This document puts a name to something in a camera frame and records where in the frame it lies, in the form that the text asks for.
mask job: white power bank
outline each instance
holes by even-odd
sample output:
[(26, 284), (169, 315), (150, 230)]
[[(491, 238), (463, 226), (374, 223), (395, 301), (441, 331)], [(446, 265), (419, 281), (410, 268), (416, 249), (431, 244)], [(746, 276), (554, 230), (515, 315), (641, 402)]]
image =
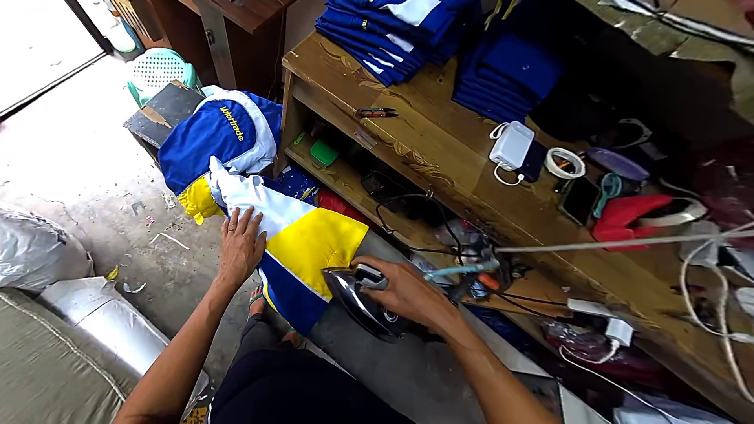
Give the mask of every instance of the white power bank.
[[(498, 128), (503, 128), (503, 131), (489, 153), (489, 160), (506, 171), (516, 170), (523, 165), (523, 160), (534, 139), (534, 131), (518, 121)], [(495, 132), (490, 134), (490, 138), (494, 138)]]

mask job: purple object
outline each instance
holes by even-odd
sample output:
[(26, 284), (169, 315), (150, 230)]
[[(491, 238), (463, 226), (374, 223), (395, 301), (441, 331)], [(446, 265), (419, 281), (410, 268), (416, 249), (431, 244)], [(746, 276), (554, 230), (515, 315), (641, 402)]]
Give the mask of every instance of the purple object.
[(586, 151), (589, 159), (597, 162), (623, 178), (643, 181), (649, 178), (649, 172), (631, 159), (602, 147), (590, 147)]

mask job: green container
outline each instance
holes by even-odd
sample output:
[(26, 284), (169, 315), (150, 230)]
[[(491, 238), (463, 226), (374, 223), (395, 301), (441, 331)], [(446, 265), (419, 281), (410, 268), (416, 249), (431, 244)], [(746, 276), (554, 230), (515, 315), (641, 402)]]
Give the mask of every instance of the green container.
[(338, 158), (338, 152), (328, 146), (328, 144), (322, 139), (319, 139), (314, 143), (309, 154), (311, 154), (314, 163), (321, 167), (329, 167)]

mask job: plastic chair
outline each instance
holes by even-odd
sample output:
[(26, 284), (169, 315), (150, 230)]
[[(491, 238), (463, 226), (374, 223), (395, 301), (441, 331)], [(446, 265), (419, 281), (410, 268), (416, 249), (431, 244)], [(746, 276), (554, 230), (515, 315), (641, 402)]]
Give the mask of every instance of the plastic chair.
[(169, 48), (150, 48), (130, 62), (128, 90), (144, 106), (149, 99), (173, 80), (201, 92), (199, 77), (190, 63)]

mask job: left hand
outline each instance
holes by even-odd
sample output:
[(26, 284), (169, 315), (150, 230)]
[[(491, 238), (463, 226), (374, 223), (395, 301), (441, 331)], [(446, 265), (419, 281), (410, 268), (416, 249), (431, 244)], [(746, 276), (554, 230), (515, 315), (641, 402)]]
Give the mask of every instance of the left hand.
[(220, 254), (220, 270), (215, 284), (233, 290), (235, 293), (256, 268), (267, 247), (267, 232), (257, 236), (262, 214), (251, 219), (254, 207), (250, 207), (238, 219), (241, 209), (236, 207), (222, 224), (222, 253)]

